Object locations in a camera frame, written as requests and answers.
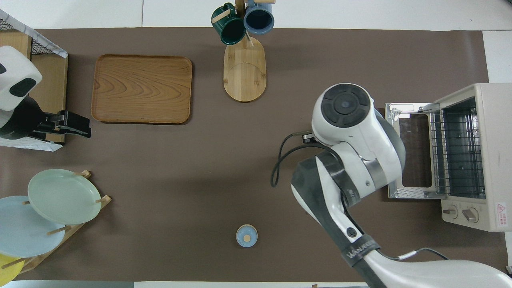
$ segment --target warning label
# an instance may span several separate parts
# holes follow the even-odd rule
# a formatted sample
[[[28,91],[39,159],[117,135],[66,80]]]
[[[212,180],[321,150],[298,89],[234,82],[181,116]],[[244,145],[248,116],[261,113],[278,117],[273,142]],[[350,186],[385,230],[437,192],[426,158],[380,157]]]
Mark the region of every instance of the warning label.
[[[499,227],[503,227],[503,226],[508,226],[508,221],[507,221],[507,204],[505,202],[497,202],[496,203],[496,212],[497,212],[497,221],[498,221],[498,226]]]

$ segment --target oven knob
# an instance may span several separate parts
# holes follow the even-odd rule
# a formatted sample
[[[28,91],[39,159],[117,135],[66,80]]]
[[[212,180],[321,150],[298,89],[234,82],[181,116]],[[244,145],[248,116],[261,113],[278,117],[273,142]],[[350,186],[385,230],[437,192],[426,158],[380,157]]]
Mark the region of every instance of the oven knob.
[[[443,209],[443,213],[450,214],[453,219],[459,216],[459,211],[457,210],[457,207],[455,207],[454,205],[450,205],[448,209]]]
[[[478,222],[478,211],[475,208],[462,210],[462,215],[471,223]]]

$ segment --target cable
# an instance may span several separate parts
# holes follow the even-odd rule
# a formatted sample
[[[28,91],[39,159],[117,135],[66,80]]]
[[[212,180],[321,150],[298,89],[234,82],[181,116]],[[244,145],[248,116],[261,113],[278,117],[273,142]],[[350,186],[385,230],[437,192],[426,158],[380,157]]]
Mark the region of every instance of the cable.
[[[295,148],[292,148],[290,149],[290,151],[286,152],[285,155],[283,155],[282,157],[279,157],[277,163],[274,165],[274,169],[272,169],[272,175],[270,176],[270,185],[272,187],[276,187],[278,185],[278,181],[279,181],[279,178],[276,178],[274,180],[274,175],[276,174],[277,171],[279,171],[279,167],[281,165],[281,162],[283,162],[283,160],[288,157],[288,155],[290,155],[291,153],[297,151],[297,150],[300,150],[300,149],[303,149],[303,148],[309,148],[309,147],[316,147],[316,148],[321,148],[321,149],[324,149],[326,151],[329,151],[334,157],[336,157],[336,159],[339,161],[339,162],[342,162],[342,159],[339,157],[339,155],[334,151],[332,150],[331,148],[325,146],[325,145],[322,145],[322,144],[319,144],[319,143],[313,143],[313,144],[304,144],[304,145],[300,145],[300,146],[297,146]]]
[[[281,153],[283,152],[283,147],[288,139],[295,137],[295,136],[307,135],[307,134],[311,134],[311,133],[313,133],[312,130],[307,130],[307,131],[295,132],[295,133],[292,133],[292,134],[286,136],[285,139],[283,140],[283,142],[281,143],[281,146],[279,147],[278,161],[281,158]],[[277,183],[279,181],[279,170],[280,170],[280,168],[278,167],[278,169],[276,171],[276,176],[275,176],[275,185],[277,185]]]
[[[436,250],[434,249],[431,249],[431,248],[420,248],[420,249],[417,249],[417,250],[413,250],[413,251],[410,251],[409,253],[406,253],[406,254],[403,254],[403,255],[400,255],[398,257],[390,257],[386,254],[384,254],[380,249],[377,249],[377,251],[384,257],[388,258],[388,259],[391,259],[391,260],[396,260],[396,261],[402,261],[402,260],[405,260],[405,259],[408,259],[408,258],[411,258],[413,256],[415,256],[418,252],[421,252],[421,251],[428,251],[428,252],[431,252],[431,253],[434,253],[436,254],[437,256],[443,258],[443,260],[449,260],[448,257],[444,256],[443,254],[437,252]]]
[[[444,256],[443,254],[441,254],[441,253],[439,253],[436,250],[431,249],[431,248],[420,248],[420,249],[416,250],[416,252],[420,252],[420,251],[429,251],[429,252],[432,252],[432,253],[436,254],[437,256],[443,258],[443,260],[449,260],[448,257]]]

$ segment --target light green plate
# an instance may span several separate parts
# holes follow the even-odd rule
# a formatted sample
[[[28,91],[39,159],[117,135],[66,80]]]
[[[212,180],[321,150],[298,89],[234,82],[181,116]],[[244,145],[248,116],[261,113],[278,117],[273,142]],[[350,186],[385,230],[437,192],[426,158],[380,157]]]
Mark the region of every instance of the light green plate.
[[[64,225],[92,220],[98,215],[101,203],[99,192],[82,176],[63,169],[37,173],[29,182],[29,201],[42,217]]]

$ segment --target blue mug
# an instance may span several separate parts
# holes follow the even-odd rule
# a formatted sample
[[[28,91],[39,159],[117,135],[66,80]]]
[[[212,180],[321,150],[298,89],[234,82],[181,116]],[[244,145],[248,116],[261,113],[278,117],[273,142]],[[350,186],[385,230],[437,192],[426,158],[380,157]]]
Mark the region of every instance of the blue mug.
[[[244,26],[247,32],[255,35],[263,35],[274,27],[274,16],[272,15],[272,4],[254,3],[254,0],[247,1]]]

